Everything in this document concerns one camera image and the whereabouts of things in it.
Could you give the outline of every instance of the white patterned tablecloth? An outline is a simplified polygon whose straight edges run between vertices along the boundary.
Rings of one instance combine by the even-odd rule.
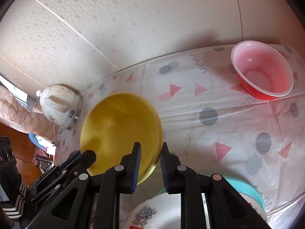
[[[230,58],[233,45],[160,57],[93,83],[81,92],[77,124],[58,136],[56,162],[79,149],[84,120],[101,99],[134,92],[156,108],[164,141],[182,164],[198,173],[248,181],[265,202],[269,225],[288,228],[305,201],[305,63],[292,47],[271,46],[294,76],[292,91],[271,102],[252,97],[241,86]],[[157,166],[134,195],[122,195],[120,227],[135,206],[161,189]]]

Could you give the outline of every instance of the kettle lid knob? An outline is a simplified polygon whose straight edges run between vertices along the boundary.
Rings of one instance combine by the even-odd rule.
[[[37,90],[36,91],[36,95],[39,97],[39,96],[41,96],[41,94],[42,94],[42,91],[41,90]]]

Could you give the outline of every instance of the kettle handle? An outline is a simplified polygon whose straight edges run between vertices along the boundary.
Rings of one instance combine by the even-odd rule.
[[[49,107],[54,108],[58,112],[65,113],[67,111],[67,107],[66,106],[58,104],[57,102],[53,101],[51,98],[46,97],[46,98],[43,99],[43,101]]]

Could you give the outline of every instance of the white kettle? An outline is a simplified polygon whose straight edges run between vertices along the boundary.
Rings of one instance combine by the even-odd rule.
[[[38,90],[36,95],[40,97],[42,113],[50,121],[67,129],[73,127],[83,106],[82,96],[60,85]]]

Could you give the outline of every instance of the metal rivet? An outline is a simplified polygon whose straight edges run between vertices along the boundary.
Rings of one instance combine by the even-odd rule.
[[[214,179],[215,181],[220,181],[220,180],[222,179],[222,176],[219,175],[219,174],[214,174],[214,175],[213,175],[213,179]]]
[[[124,169],[124,166],[123,165],[117,165],[115,168],[114,168],[116,171],[121,171]]]
[[[179,171],[185,171],[185,170],[186,170],[186,166],[185,166],[185,165],[179,165],[179,166],[177,167],[177,170],[179,170]]]
[[[79,179],[80,180],[86,180],[88,178],[88,175],[86,173],[80,174]]]

